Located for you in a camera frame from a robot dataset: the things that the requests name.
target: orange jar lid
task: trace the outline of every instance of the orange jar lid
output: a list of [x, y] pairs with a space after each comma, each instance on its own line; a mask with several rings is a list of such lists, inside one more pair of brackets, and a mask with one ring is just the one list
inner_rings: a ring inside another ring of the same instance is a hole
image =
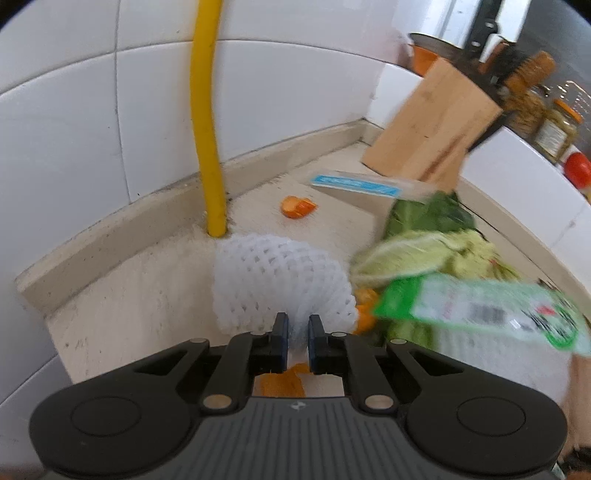
[[559, 107], [560, 107], [562, 110], [564, 110], [566, 113], [568, 113], [568, 114], [569, 114], [571, 117], [573, 117], [573, 118], [574, 118], [574, 119], [577, 121], [577, 123], [579, 123], [579, 124], [582, 124], [582, 123], [583, 123], [583, 117], [582, 117], [582, 116], [581, 116], [579, 113], [575, 112], [575, 111], [574, 111], [574, 110], [573, 110], [573, 109], [572, 109], [572, 108], [569, 106], [569, 104], [568, 104], [568, 103], [566, 103], [566, 102], [564, 102], [564, 101], [562, 101], [562, 100], [560, 100], [560, 99], [556, 99], [556, 100], [554, 101], [554, 103], [555, 103], [556, 105], [558, 105], [558, 106], [559, 106]]

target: blue label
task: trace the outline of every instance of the blue label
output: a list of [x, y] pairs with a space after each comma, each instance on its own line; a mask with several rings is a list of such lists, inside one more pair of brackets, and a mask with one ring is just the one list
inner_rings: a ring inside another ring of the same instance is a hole
[[350, 192], [373, 193], [383, 197], [398, 198], [398, 194], [400, 193], [398, 187], [374, 183], [372, 181], [332, 177], [329, 175], [318, 175], [310, 180], [310, 183], [319, 187], [335, 187]]

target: yellow gas pipe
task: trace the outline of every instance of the yellow gas pipe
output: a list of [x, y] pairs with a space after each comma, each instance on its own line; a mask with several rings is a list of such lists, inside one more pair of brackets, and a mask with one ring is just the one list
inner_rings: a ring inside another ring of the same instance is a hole
[[193, 134], [205, 196], [207, 233], [213, 237], [226, 233], [226, 195], [212, 111], [213, 58], [221, 12], [222, 0], [199, 2], [190, 73]]

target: white foam fruit net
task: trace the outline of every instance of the white foam fruit net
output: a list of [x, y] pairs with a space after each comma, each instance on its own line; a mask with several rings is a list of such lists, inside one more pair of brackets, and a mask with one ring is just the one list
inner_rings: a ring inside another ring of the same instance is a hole
[[273, 235], [233, 235], [218, 242], [213, 311], [228, 335], [271, 330], [278, 312], [290, 320], [290, 352], [307, 346], [318, 314], [327, 332], [351, 332], [357, 321], [351, 284], [327, 252]]

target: wooden knife block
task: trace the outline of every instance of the wooden knife block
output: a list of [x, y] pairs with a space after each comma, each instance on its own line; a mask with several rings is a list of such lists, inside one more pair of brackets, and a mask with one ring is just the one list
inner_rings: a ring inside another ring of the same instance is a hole
[[439, 58], [362, 162], [380, 175], [455, 189], [467, 149], [502, 109]]

